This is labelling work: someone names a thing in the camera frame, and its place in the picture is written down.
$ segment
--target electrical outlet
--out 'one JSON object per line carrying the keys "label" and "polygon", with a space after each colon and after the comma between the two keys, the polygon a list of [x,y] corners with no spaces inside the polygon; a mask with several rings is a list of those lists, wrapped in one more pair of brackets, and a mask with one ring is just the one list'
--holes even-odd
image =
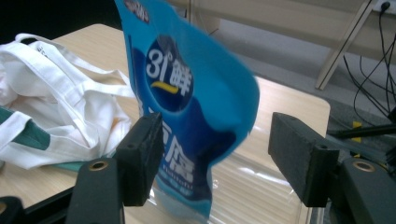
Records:
{"label": "electrical outlet", "polygon": [[390,2],[390,7],[385,11],[385,13],[396,15],[396,0],[378,0],[373,7],[373,11],[380,12],[381,5],[385,2]]}

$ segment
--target table surface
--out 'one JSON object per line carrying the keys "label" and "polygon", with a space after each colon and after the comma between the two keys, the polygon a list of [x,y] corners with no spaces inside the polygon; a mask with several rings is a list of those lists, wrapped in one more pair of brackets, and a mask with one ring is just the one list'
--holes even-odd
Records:
{"label": "table surface", "polygon": [[[55,39],[82,59],[103,69],[128,74],[122,31],[95,24]],[[227,159],[213,167],[213,223],[305,223],[310,210],[298,200],[267,153],[273,112],[292,115],[325,135],[330,113],[315,96],[258,78],[261,98],[250,136]],[[133,121],[135,99],[119,98]],[[23,170],[6,163],[0,170],[0,197],[18,196],[27,207],[74,186],[77,174],[52,166]],[[169,216],[152,198],[145,206],[125,208],[126,223],[184,223]]]}

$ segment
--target blue plastic bag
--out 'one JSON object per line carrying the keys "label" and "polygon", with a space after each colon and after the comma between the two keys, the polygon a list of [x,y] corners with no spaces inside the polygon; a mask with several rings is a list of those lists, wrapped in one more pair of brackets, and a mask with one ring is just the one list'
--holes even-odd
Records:
{"label": "blue plastic bag", "polygon": [[158,188],[208,218],[210,168],[247,137],[257,114],[258,85],[233,55],[166,2],[116,4],[140,115],[163,115],[165,153]]}

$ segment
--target bag handle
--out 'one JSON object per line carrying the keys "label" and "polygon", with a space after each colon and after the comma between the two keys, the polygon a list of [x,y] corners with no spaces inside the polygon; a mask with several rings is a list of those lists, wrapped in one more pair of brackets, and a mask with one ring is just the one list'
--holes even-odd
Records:
{"label": "bag handle", "polygon": [[[82,94],[76,90],[73,81],[50,59],[43,57],[43,55],[38,51],[35,51],[22,43],[12,42],[4,45],[0,48],[0,52],[2,51],[18,58],[25,66],[34,71],[36,76],[47,83],[52,95],[58,103],[63,104],[64,108],[69,111],[68,114],[71,120],[73,120],[81,130],[81,133],[84,135],[89,146],[95,145],[98,140],[94,137],[90,137],[88,134],[95,132],[95,130],[91,129],[91,126],[84,123],[85,119],[74,109],[75,103],[82,98]],[[74,97],[74,102],[67,99],[65,95],[66,92],[73,92],[73,94],[70,95]]]}
{"label": "bag handle", "polygon": [[39,41],[42,41],[42,42],[45,42],[47,44],[54,46],[66,58],[67,61],[69,61],[70,63],[72,63],[75,66],[87,69],[87,70],[94,72],[98,75],[118,75],[122,78],[122,80],[125,82],[125,84],[130,86],[129,78],[127,76],[125,76],[120,70],[116,69],[116,70],[107,71],[107,70],[103,70],[102,68],[96,67],[95,65],[90,64],[90,63],[84,61],[83,59],[79,58],[75,53],[73,53],[72,51],[67,49],[65,46],[58,44],[54,41],[48,40],[47,38],[44,38],[39,35],[18,34],[15,37],[15,40],[17,42],[22,42],[24,39],[29,39],[29,38],[33,38],[33,39],[36,39],[36,40],[39,40]]}
{"label": "bag handle", "polygon": [[31,118],[19,111],[15,111],[0,124],[0,150],[14,140],[24,129]]}

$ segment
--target white cloth bag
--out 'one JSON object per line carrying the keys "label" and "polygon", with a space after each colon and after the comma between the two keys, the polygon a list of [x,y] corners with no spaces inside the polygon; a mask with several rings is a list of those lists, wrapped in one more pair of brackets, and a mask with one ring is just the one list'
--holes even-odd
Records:
{"label": "white cloth bag", "polygon": [[[21,41],[37,41],[25,45]],[[105,85],[78,67],[125,85]],[[0,161],[22,168],[112,156],[132,126],[115,96],[134,97],[129,79],[63,46],[20,34],[0,46]]]}

